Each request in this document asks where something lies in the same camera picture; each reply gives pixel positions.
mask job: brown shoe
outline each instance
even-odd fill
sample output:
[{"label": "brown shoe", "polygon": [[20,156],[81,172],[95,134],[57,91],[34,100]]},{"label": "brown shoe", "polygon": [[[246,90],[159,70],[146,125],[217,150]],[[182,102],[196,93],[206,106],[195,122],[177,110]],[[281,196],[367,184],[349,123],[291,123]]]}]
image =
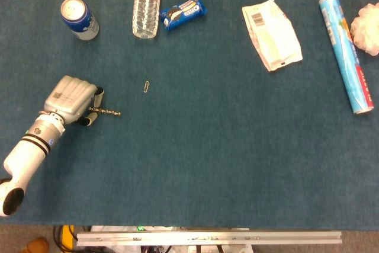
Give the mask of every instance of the brown shoe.
[{"label": "brown shoe", "polygon": [[49,253],[49,243],[43,238],[39,237],[33,241],[30,241],[26,246],[26,249],[20,253]]}]

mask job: small chain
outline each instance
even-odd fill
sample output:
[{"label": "small chain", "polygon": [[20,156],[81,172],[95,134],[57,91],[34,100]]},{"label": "small chain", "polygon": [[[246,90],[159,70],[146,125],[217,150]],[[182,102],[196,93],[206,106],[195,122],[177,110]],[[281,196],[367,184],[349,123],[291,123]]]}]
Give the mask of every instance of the small chain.
[{"label": "small chain", "polygon": [[121,117],[121,112],[116,112],[113,110],[108,110],[108,109],[103,109],[103,108],[88,107],[88,111]]}]

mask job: black stripe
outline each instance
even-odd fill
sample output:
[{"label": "black stripe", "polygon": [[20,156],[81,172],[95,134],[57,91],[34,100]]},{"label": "black stripe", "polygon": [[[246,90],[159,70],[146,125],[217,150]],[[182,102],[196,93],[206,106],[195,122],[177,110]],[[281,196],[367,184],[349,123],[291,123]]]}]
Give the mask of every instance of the black stripe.
[{"label": "black stripe", "polygon": [[31,136],[31,137],[33,137],[35,139],[38,139],[41,143],[43,143],[44,145],[46,145],[46,147],[49,150],[49,152],[51,151],[50,145],[47,142],[45,142],[42,138],[40,138],[39,136],[36,136],[34,134],[31,134],[31,133],[27,133],[24,136]]},{"label": "black stripe", "polygon": [[26,142],[31,142],[32,144],[38,146],[40,149],[42,149],[42,151],[45,153],[45,156],[47,156],[47,152],[45,150],[45,148],[43,148],[42,146],[40,146],[38,143],[36,143],[35,141],[31,140],[31,139],[25,139],[25,138],[22,138],[21,140],[25,140]]}]

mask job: floor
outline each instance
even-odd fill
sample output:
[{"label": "floor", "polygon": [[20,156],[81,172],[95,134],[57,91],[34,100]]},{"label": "floor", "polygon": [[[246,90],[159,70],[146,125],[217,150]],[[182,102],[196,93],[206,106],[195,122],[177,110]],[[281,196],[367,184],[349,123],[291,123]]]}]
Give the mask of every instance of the floor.
[{"label": "floor", "polygon": [[[18,253],[26,243],[43,236],[50,242],[49,253],[59,253],[52,226],[0,225],[0,252]],[[378,253],[379,232],[343,232],[342,245],[261,245],[254,253]]]}]

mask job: white mesh sponge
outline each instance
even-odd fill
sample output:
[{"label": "white mesh sponge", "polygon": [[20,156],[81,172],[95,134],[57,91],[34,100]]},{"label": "white mesh sponge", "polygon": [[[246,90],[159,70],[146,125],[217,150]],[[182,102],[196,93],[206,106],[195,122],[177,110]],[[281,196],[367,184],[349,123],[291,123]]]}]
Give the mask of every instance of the white mesh sponge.
[{"label": "white mesh sponge", "polygon": [[367,4],[351,23],[354,44],[371,56],[379,53],[379,3]]}]

